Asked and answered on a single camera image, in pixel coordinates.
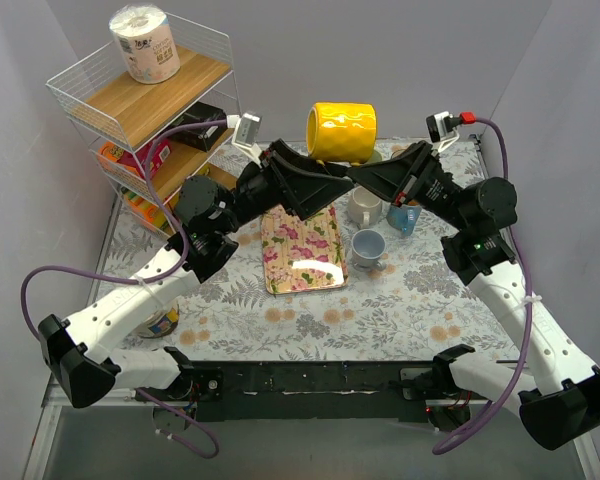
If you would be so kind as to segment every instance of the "wooden shelf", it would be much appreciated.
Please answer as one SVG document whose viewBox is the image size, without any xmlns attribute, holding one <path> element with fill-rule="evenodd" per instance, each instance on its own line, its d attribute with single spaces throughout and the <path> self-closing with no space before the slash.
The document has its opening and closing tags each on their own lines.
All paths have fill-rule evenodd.
<svg viewBox="0 0 600 480">
<path fill-rule="evenodd" d="M 224 77 L 231 67 L 199 53 L 177 46 L 180 70 L 155 85 L 135 81 L 125 72 L 90 97 L 86 103 L 115 118 L 133 150 L 138 149 L 187 105 Z M 73 115 L 98 130 L 108 131 L 106 117 L 93 119 L 90 110 L 78 106 Z M 117 138 L 126 143 L 124 138 Z"/>
<path fill-rule="evenodd" d="M 225 172 L 219 167 L 216 167 L 213 164 L 209 164 L 209 173 L 208 176 L 213 178 L 216 182 L 224 185 L 229 190 L 233 190 L 236 187 L 236 182 L 238 179 L 231 175 L 230 173 Z"/>
<path fill-rule="evenodd" d="M 160 198 L 166 200 L 231 135 L 233 135 L 233 129 L 227 129 L 209 152 L 203 152 L 197 148 L 172 141 L 171 153 L 157 171 L 155 177 L 152 178 L 153 186 Z"/>
</svg>

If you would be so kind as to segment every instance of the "white mug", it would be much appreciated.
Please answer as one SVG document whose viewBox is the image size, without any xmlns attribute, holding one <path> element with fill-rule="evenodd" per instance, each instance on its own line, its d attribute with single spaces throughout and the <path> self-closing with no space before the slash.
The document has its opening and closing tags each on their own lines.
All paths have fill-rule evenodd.
<svg viewBox="0 0 600 480">
<path fill-rule="evenodd" d="M 349 196 L 347 213 L 360 228 L 369 228 L 382 217 L 382 200 L 364 187 L 357 187 Z"/>
<path fill-rule="evenodd" d="M 351 239 L 353 252 L 353 267 L 357 270 L 369 272 L 371 270 L 384 270 L 386 265 L 380 261 L 386 242 L 384 237 L 373 230 L 360 230 Z"/>
</svg>

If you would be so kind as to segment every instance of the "yellow mug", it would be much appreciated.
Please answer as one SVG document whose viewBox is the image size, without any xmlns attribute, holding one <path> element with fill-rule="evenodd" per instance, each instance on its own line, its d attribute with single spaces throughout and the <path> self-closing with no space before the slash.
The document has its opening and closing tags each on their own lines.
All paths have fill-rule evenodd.
<svg viewBox="0 0 600 480">
<path fill-rule="evenodd" d="M 307 121 L 309 157 L 365 163 L 376 143 L 376 112 L 365 103 L 316 103 Z"/>
</svg>

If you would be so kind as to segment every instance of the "black metal base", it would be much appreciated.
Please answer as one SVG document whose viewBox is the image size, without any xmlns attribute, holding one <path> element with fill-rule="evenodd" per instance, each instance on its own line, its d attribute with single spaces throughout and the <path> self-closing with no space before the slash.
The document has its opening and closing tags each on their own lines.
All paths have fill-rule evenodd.
<svg viewBox="0 0 600 480">
<path fill-rule="evenodd" d="M 200 421 L 393 418 L 426 422 L 425 399 L 404 398 L 406 385 L 401 371 L 413 369 L 419 373 L 432 365 L 432 362 L 196 362 L 195 366 L 181 368 L 182 377 L 194 385 Z M 169 390 L 147 390 L 161 400 L 175 398 L 175 392 Z M 427 398 L 446 396 L 436 392 Z M 145 401 L 140 396 L 136 400 Z"/>
</svg>

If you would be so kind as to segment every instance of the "red cable connector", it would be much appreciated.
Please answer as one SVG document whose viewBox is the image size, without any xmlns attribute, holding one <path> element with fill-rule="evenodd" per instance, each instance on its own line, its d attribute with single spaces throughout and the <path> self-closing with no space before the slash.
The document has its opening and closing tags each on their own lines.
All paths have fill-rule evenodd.
<svg viewBox="0 0 600 480">
<path fill-rule="evenodd" d="M 472 123 L 476 123 L 476 116 L 472 112 L 462 112 L 460 120 L 462 120 L 462 125 L 471 125 Z"/>
</svg>

